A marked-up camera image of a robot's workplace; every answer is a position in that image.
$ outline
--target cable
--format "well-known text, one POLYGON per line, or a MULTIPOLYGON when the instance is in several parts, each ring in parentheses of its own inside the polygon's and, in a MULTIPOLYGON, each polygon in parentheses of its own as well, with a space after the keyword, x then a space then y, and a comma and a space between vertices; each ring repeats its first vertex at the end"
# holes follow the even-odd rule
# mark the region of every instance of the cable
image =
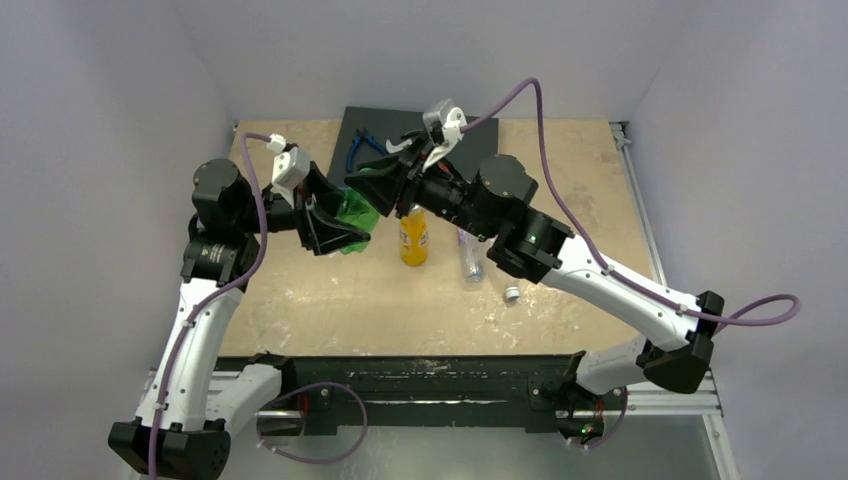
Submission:
POLYGON ((265 437, 263 437, 262 434, 259 432, 259 423, 258 422, 256 424, 256 436, 259 438, 259 444, 257 445, 257 448, 259 446, 262 446, 262 447, 265 447, 271 453, 276 453, 277 455, 286 457, 290 460, 294 460, 294 461, 301 462, 301 463, 309 463, 309 464, 312 464, 312 465, 327 465, 327 464, 330 464, 330 463, 338 462, 339 460, 343 460, 343 459, 349 457, 350 455, 352 455, 353 452, 355 452, 356 449, 359 448, 359 445, 362 444, 362 441, 365 440, 365 434, 368 433, 368 414, 365 412, 365 403, 362 401, 361 398, 359 398, 359 395, 357 395, 356 392, 351 390, 351 388, 348 387, 347 385, 342 385, 341 383, 336 383, 336 382, 313 383, 313 384, 307 385, 305 387, 300 387, 297 390, 292 390, 291 392, 289 392, 285 395, 281 395, 281 396, 275 398, 274 400, 272 400, 271 403, 276 403, 276 402, 280 402, 280 401, 283 401, 283 400, 287 400, 287 399, 289 399, 289 398, 291 398, 295 395, 299 395, 303 392, 308 392, 309 390, 314 390, 316 388, 330 388, 330 387, 338 388, 338 389, 341 389, 341 390, 344 390, 345 392, 347 392, 351 397, 353 397, 354 400, 356 400, 356 403, 359 404, 359 410, 362 412, 362 430, 359 432, 359 438, 357 438, 356 441, 353 442, 353 445, 351 445, 350 448, 348 448, 347 450, 345 450, 344 452, 342 452, 338 455, 334 455, 332 457, 327 457, 327 458, 301 457, 299 455, 295 455, 293 453, 285 452, 283 450, 280 450, 277 447, 268 445, 265 442, 265 437))
MULTIPOLYGON (((548 184, 548 189, 550 189, 551 194, 554 196, 554 200, 556 200, 557 204, 562 209, 563 213, 565 213, 565 215, 568 217, 568 220, 571 222, 574 228, 576 228, 577 231, 580 232, 580 236, 583 237, 583 240, 589 247, 589 251, 592 253, 592 257, 595 259, 596 262, 598 262, 598 265, 601 267, 602 270, 609 272, 610 276, 623 283, 624 285, 628 286, 631 290, 635 290, 636 292, 639 292, 642 295, 662 305, 665 305, 666 307, 679 310, 681 305, 663 297, 658 293, 652 292, 651 290, 643 287, 642 285, 639 285, 633 280, 630 280, 621 273, 610 269, 609 264, 603 258, 603 255, 601 255, 601 252, 598 250, 598 247, 595 246, 595 242, 593 242, 592 239, 589 237, 589 233, 586 232, 586 229, 583 228, 583 225, 577 220, 577 217, 574 215, 574 213, 571 212, 571 209, 569 209, 568 206, 565 205, 565 202, 562 201, 562 197, 560 197, 559 192, 557 192, 557 189, 554 186, 554 182, 551 179, 551 172, 548 167, 548 156, 545 150, 544 120, 542 115, 542 86, 539 84, 539 81, 537 79, 530 77, 516 85, 516 87, 513 88, 512 91, 510 91, 509 94, 507 94, 507 96, 504 97, 503 100, 501 100, 497 105, 492 107, 492 109, 486 112, 484 115, 480 116, 477 120, 474 120, 465 127, 461 128, 460 132, 463 134, 468 133, 480 126, 486 120, 489 120, 490 118, 497 115, 497 113, 500 112, 507 104, 509 104, 509 102, 511 102, 522 90, 524 90, 528 85, 531 84, 536 90, 536 123, 538 124, 539 130, 539 153, 542 157, 542 170, 545 173, 545 182, 548 184)), ((795 295, 783 293, 757 300, 756 302, 742 307, 739 311, 730 315, 729 317, 711 315, 709 313, 700 312, 692 309, 685 309, 682 313, 700 318, 702 320, 708 320, 711 322, 724 324, 719 325, 719 328, 716 330, 716 333, 718 333, 719 331, 724 329, 726 325, 739 325, 745 327, 764 327, 768 325, 777 325, 778 323, 783 323, 787 320, 790 320, 792 317, 797 315, 798 311, 800 310, 801 300, 795 295), (789 300, 790 302, 792 302, 792 306, 785 313, 772 318, 755 318, 745 320, 740 318, 742 315, 750 312, 751 310, 757 307, 761 307, 763 305, 776 302, 778 300, 789 300)))
POLYGON ((627 387, 621 388, 621 395, 624 397, 622 399, 623 403, 621 404, 621 412, 619 412, 618 418, 615 419, 615 423, 612 424, 612 427, 610 427, 610 429, 608 431, 605 431, 604 435, 597 442, 594 442, 594 443, 591 443, 591 444, 584 444, 584 445, 581 446, 581 448, 585 448, 585 449, 589 449, 589 450, 591 450, 593 448, 598 448, 601 445, 603 445, 604 443, 606 443, 610 439, 610 437, 612 437, 615 434, 615 432, 618 431, 618 427, 620 427, 621 422, 624 421, 624 413, 627 412, 627 400, 630 397, 630 392, 627 391, 627 387))
MULTIPOLYGON (((244 165, 247 168, 247 177, 250 181, 250 190, 253 194, 253 199, 256 202, 256 213, 259 217, 259 253, 256 255, 256 260, 253 262, 253 265, 244 272, 244 275, 239 278, 233 280, 232 282, 224 285, 218 290, 212 292, 208 297, 204 298, 200 303, 194 306, 191 312, 188 314, 188 317, 183 324, 183 328, 180 330, 180 333, 177 335, 176 340, 174 341, 174 346, 171 348, 171 352, 168 354, 168 359, 165 361, 165 367, 162 371, 162 380, 161 385, 159 385, 159 392, 156 397, 156 403, 159 405, 165 404, 165 397, 168 392, 168 383, 171 381, 171 370, 174 368, 174 363, 177 360, 177 355, 180 352, 180 348, 183 346, 185 342, 185 338, 188 335, 189 325, 194 324, 197 321, 198 315, 202 312, 206 307, 209 306, 216 298, 221 295, 229 292, 234 288, 238 288, 243 286, 250 280, 250 277, 259 270, 259 266, 262 264, 262 260, 265 259, 265 249, 268 246, 268 221, 265 218, 265 204, 262 200, 262 189, 259 187, 259 180, 256 179, 256 171, 253 169, 253 163, 250 161, 250 154, 247 151, 247 139, 251 138, 254 140, 261 140, 265 143, 271 141, 271 137, 267 137, 265 135, 260 135, 258 133, 244 133, 241 136, 241 156, 244 158, 244 165)), ((159 436, 159 424, 162 422, 162 409, 158 408, 153 413, 153 423, 150 426, 150 440, 147 444, 147 469, 148 476, 151 480, 156 480, 157 472, 156 472, 156 440, 159 436)))

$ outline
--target orange juice bottle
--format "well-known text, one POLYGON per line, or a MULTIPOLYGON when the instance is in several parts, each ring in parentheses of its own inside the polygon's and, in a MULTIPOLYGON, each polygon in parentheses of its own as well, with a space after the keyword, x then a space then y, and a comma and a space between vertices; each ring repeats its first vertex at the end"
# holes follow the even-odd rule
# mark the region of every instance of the orange juice bottle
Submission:
POLYGON ((411 267, 421 265, 427 260, 429 242, 424 209, 414 205, 409 215, 400 219, 400 259, 411 267))

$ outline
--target white cable clip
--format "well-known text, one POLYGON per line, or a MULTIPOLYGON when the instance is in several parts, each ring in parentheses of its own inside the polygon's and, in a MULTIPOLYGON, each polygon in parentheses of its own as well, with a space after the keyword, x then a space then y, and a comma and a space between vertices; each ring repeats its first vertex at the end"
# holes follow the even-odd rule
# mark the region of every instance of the white cable clip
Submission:
POLYGON ((421 167, 422 172, 426 172, 428 168, 436 164, 439 160, 445 158, 445 156, 447 156, 447 154, 456 147, 464 136, 462 133, 462 127, 466 125, 468 125, 468 121, 465 119, 465 113, 461 108, 453 107, 448 110, 447 118, 442 124, 442 136, 444 137, 444 142, 440 145, 436 145, 432 150, 430 150, 430 154, 427 155, 427 159, 424 160, 424 166, 421 167))
POLYGON ((271 150, 272 152, 279 155, 283 153, 283 150, 286 149, 286 137, 278 135, 276 133, 272 133, 271 141, 268 142, 265 146, 268 147, 268 150, 271 150))

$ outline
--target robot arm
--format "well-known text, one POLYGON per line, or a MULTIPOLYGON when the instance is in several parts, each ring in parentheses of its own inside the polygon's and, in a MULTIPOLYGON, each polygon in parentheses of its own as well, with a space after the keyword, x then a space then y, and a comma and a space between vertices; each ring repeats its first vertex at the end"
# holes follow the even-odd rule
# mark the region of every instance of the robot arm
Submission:
MULTIPOLYGON (((330 184, 296 145, 271 137, 279 155, 274 178, 262 192, 270 232, 296 230, 315 255, 370 240, 370 235, 334 218, 344 194, 330 184)), ((194 174, 189 244, 183 253, 180 302, 152 383, 131 422, 116 422, 109 445, 139 473, 147 473, 148 439, 155 413, 162 411, 157 444, 159 474, 170 478, 217 478, 229 454, 230 439, 264 404, 277 397, 286 365, 258 360, 225 388, 211 378, 224 333, 247 285, 232 289, 187 323, 191 310, 223 285, 241 277, 256 260, 259 245, 256 204, 251 187, 230 160, 204 163, 194 174), (157 394, 166 362, 182 343, 165 400, 157 394)))
POLYGON ((345 182, 385 216, 394 210, 402 217, 417 204, 480 240, 496 238, 487 256, 501 270, 575 294, 644 335, 582 356, 575 382, 589 396, 645 379, 674 392, 694 392, 709 367, 716 324, 684 312, 719 314, 721 297, 673 291, 607 259, 609 268, 682 306, 674 310, 611 278, 580 236, 530 206, 538 183, 515 157, 495 155, 481 162, 470 183, 462 178, 444 158, 456 140, 445 142, 441 139, 449 135, 439 135, 448 130, 441 120, 459 121, 458 109, 448 103, 436 110, 453 112, 453 117, 425 114, 427 130, 406 135, 411 143, 405 150, 362 165, 364 171, 349 175, 345 182), (427 168, 434 151, 440 159, 427 168))

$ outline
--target clear plastic bottle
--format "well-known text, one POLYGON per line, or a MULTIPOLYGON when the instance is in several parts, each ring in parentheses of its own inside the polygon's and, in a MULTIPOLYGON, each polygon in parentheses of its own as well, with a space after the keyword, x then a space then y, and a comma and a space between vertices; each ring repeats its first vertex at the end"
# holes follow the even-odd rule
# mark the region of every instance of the clear plastic bottle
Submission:
POLYGON ((483 280, 483 255, 485 243, 477 240, 474 235, 456 229, 459 243, 459 267, 462 277, 468 283, 478 283, 483 280))

